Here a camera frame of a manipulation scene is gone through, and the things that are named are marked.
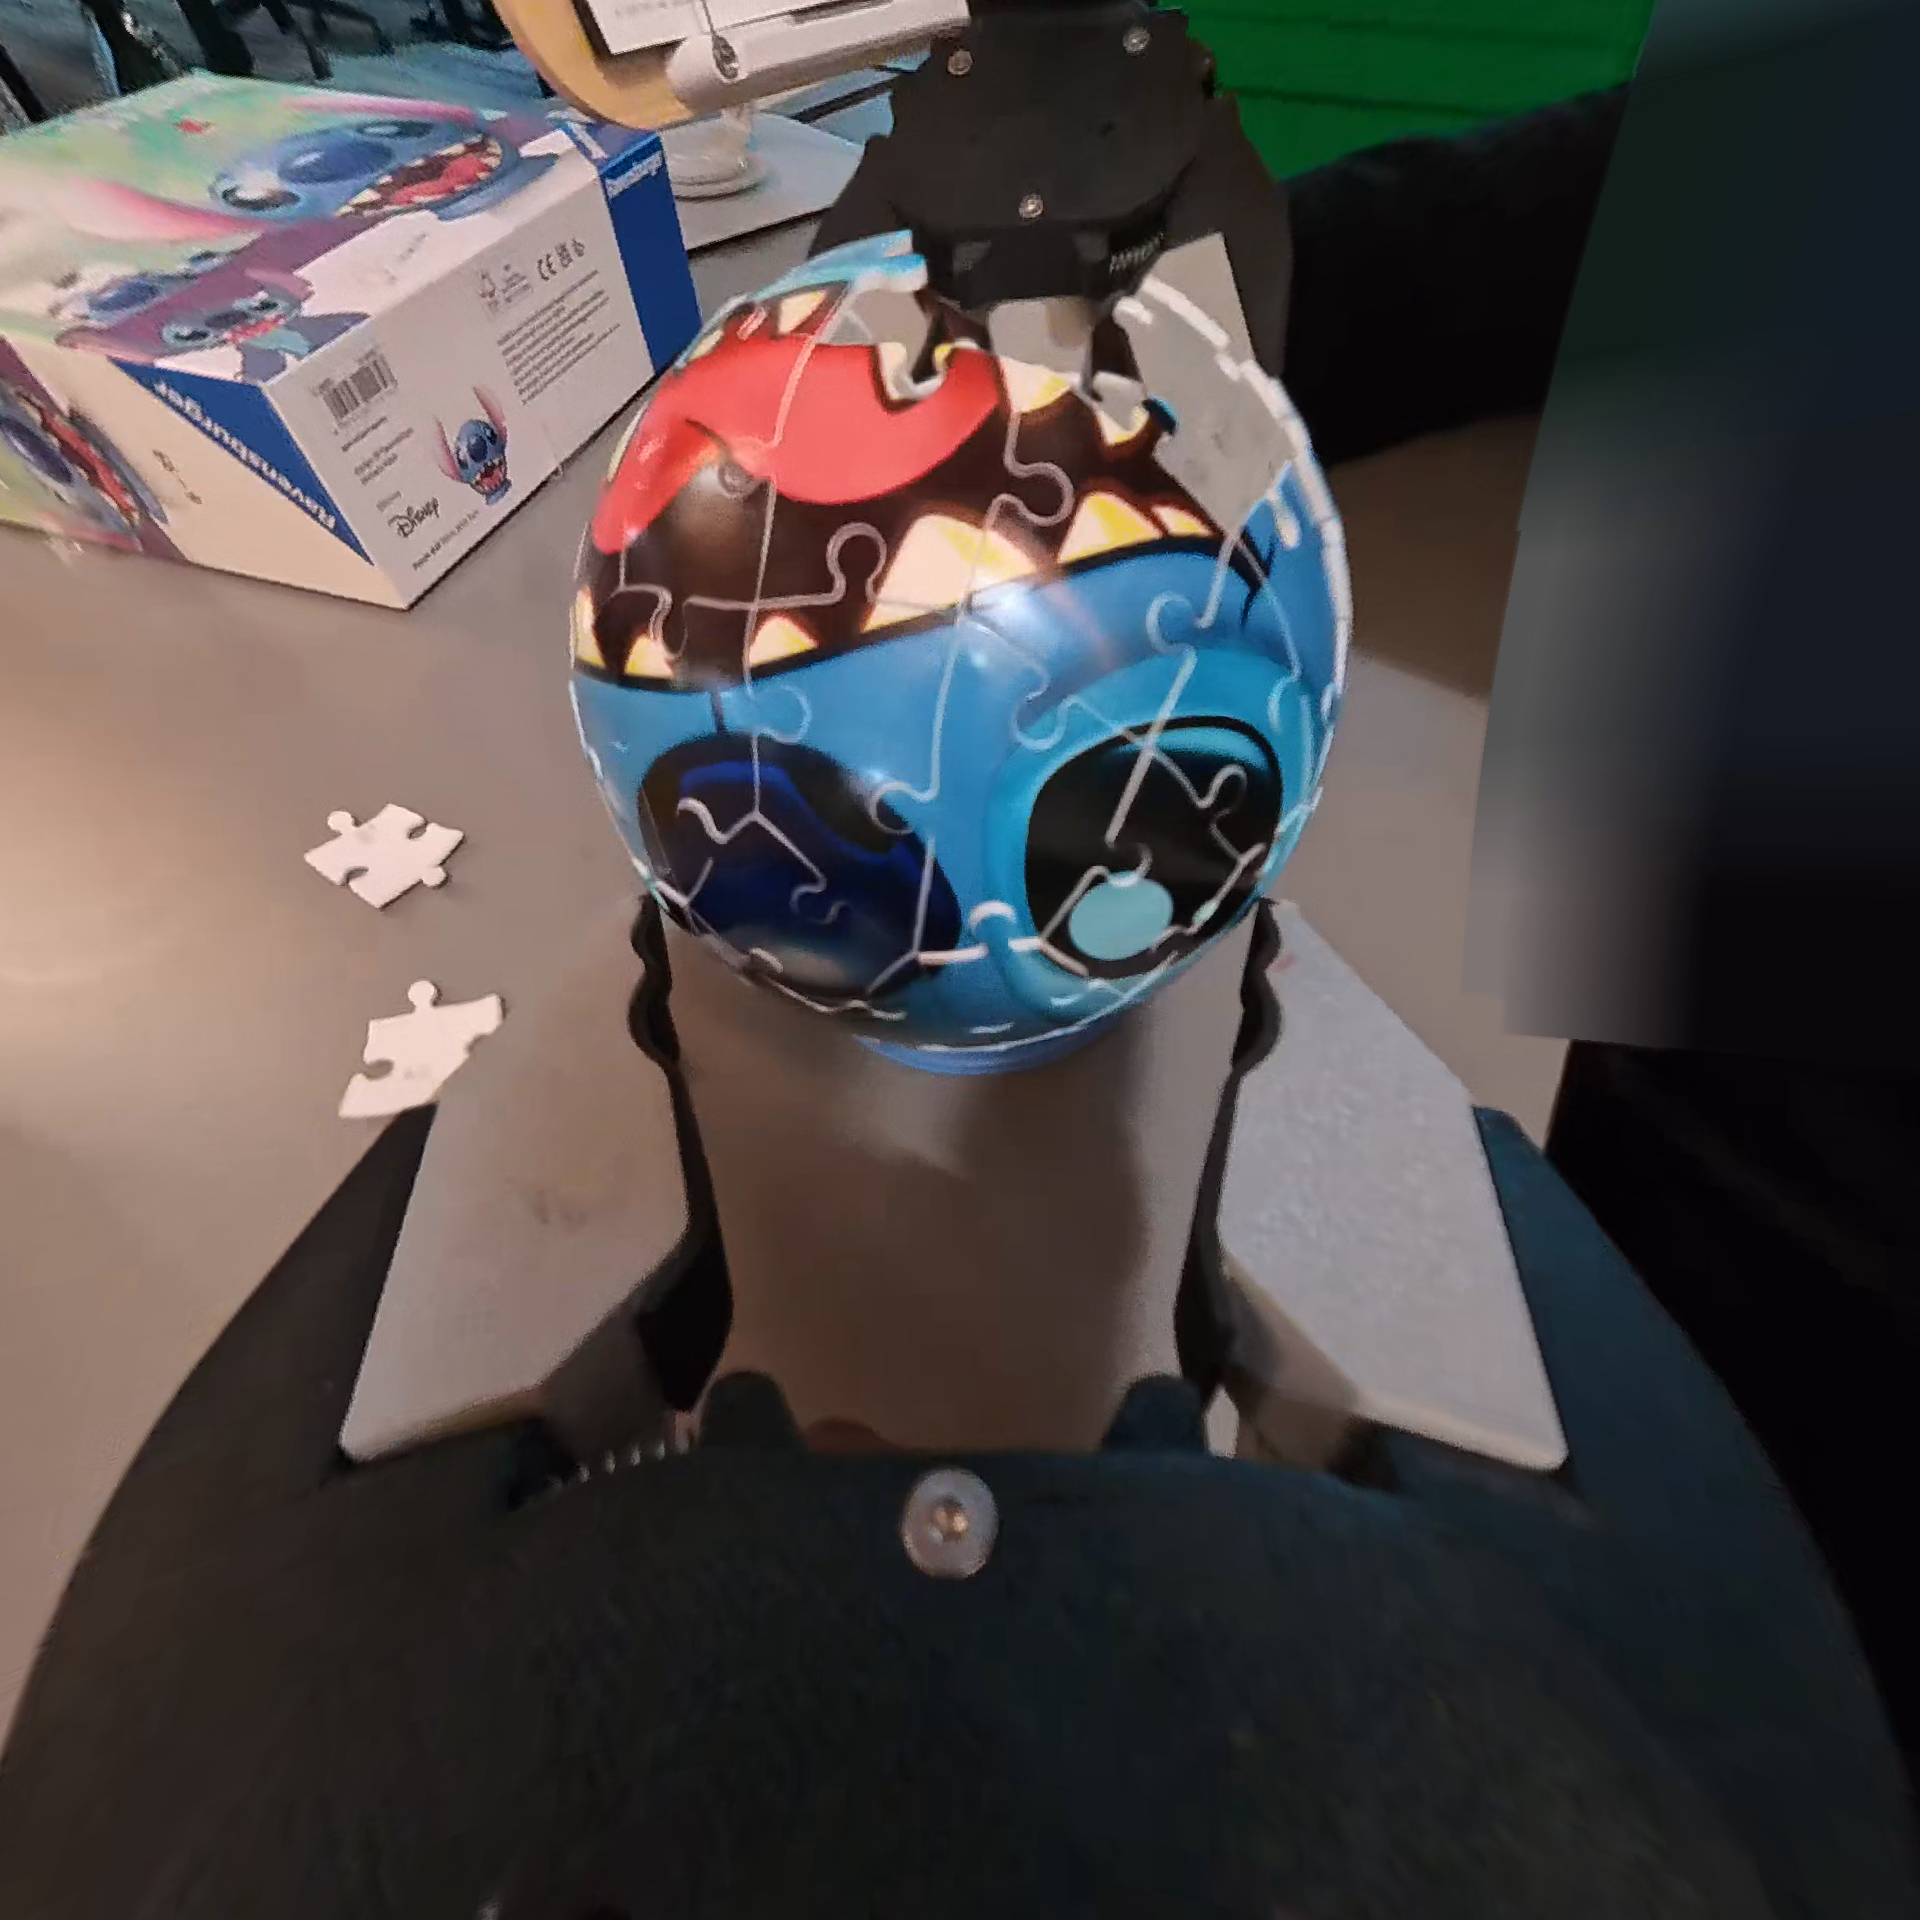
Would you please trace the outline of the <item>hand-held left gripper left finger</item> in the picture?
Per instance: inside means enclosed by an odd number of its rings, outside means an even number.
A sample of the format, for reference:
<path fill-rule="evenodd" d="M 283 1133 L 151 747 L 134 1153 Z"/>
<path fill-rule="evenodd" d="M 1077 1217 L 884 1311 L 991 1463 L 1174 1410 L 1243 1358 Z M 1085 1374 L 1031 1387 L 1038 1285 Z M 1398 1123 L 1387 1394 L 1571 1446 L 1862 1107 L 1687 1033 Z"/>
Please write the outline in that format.
<path fill-rule="evenodd" d="M 664 922 L 603 922 L 424 1117 L 348 1398 L 355 1463 L 532 1424 L 586 1463 L 671 1435 L 726 1317 Z"/>

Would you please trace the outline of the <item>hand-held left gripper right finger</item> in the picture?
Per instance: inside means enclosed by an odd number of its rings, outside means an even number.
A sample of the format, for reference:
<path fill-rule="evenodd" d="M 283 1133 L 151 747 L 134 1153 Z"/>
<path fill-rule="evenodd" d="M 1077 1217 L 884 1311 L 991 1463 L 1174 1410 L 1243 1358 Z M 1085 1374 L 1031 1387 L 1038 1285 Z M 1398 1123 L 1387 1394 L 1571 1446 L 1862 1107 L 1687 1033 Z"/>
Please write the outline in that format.
<path fill-rule="evenodd" d="M 1237 1451 L 1330 1470 L 1406 1433 L 1563 1467 L 1472 1097 L 1295 904 L 1174 982 L 1173 1136 Z"/>

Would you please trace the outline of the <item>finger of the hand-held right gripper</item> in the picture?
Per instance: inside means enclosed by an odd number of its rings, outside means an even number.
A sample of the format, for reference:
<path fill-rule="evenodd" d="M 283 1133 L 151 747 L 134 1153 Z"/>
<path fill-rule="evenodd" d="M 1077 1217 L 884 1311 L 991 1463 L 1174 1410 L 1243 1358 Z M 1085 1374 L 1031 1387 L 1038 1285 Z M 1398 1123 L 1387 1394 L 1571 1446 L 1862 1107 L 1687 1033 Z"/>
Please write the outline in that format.
<path fill-rule="evenodd" d="M 1087 346 L 1087 393 L 1103 409 L 1232 409 L 1254 363 L 1226 239 L 1162 254 L 1131 291 L 1106 301 Z"/>
<path fill-rule="evenodd" d="M 908 230 L 871 241 L 858 275 L 858 341 L 868 346 L 886 400 L 930 397 L 964 341 L 964 309 L 933 285 Z"/>

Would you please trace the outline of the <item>blue puzzle ball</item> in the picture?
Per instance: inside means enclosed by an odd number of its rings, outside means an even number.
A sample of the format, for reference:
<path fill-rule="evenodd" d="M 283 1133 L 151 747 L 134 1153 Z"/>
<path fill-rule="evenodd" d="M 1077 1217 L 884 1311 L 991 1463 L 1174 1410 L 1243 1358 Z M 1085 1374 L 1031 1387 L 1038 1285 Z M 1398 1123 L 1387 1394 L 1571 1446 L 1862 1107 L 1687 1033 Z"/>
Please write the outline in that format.
<path fill-rule="evenodd" d="M 872 239 L 724 303 L 583 533 L 568 696 L 659 913 L 930 1072 L 1100 1038 L 1254 909 L 1352 635 L 1306 421 L 1101 406 L 1096 310 L 964 310 L 930 397 L 858 341 Z"/>

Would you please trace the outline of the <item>white puzzle piece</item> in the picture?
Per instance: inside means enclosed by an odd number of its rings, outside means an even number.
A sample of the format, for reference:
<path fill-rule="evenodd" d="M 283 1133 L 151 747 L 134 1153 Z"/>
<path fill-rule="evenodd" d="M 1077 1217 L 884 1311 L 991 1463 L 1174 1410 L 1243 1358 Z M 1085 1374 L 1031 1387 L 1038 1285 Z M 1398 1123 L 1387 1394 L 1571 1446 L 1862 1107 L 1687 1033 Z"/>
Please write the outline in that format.
<path fill-rule="evenodd" d="M 344 886 L 375 909 L 416 889 L 438 889 L 446 863 L 463 842 L 463 829 L 384 805 L 365 819 L 348 808 L 326 815 L 326 839 L 303 853 L 303 863 L 328 883 Z"/>
<path fill-rule="evenodd" d="M 492 1038 L 506 1016 L 496 992 L 443 1000 L 434 981 L 419 978 L 407 997 L 404 1011 L 368 1021 L 363 1069 L 338 1102 L 342 1120 L 387 1120 L 431 1105 L 472 1046 Z"/>

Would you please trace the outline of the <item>cartoon print puzzle box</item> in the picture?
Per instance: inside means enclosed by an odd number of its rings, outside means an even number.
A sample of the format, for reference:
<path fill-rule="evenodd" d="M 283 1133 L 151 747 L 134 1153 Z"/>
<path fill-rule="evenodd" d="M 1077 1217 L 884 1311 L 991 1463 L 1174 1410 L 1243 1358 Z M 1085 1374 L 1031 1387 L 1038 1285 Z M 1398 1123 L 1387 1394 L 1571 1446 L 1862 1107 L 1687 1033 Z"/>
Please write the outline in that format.
<path fill-rule="evenodd" d="M 655 133 L 194 75 L 3 141 L 3 515 L 408 608 L 700 326 Z"/>

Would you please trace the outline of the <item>wooden document stand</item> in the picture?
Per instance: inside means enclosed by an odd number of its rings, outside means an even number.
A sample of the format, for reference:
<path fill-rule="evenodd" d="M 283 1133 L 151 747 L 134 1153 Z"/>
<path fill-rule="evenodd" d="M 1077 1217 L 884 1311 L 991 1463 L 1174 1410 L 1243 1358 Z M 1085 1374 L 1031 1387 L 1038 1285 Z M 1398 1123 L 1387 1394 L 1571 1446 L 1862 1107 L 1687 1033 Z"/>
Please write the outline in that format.
<path fill-rule="evenodd" d="M 734 38 L 712 31 L 647 55 L 598 55 L 576 2 L 493 2 L 493 14 L 540 80 L 589 119 L 662 136 L 682 199 L 751 186 L 754 112 L 796 89 L 840 80 L 886 57 L 923 49 L 968 23 L 967 2 L 831 2 L 828 11 L 763 23 Z"/>

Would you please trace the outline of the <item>green plastic bin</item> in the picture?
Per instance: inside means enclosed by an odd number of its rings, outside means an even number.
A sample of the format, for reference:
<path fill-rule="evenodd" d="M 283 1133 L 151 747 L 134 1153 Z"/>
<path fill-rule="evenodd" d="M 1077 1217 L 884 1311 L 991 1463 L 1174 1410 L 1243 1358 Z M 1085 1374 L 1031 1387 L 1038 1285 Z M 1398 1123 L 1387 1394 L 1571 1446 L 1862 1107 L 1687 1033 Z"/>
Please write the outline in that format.
<path fill-rule="evenodd" d="M 1627 82 L 1651 2 L 1187 2 L 1272 176 Z"/>

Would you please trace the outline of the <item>printed instruction sheet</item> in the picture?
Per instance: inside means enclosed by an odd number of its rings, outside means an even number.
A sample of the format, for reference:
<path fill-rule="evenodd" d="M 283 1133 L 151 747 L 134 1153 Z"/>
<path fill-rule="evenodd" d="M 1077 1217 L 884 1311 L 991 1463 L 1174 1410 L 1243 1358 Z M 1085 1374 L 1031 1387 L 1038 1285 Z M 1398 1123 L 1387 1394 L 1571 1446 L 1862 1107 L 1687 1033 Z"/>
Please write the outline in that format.
<path fill-rule="evenodd" d="M 603 57 L 670 49 L 688 38 L 821 14 L 831 2 L 576 2 L 587 38 Z"/>

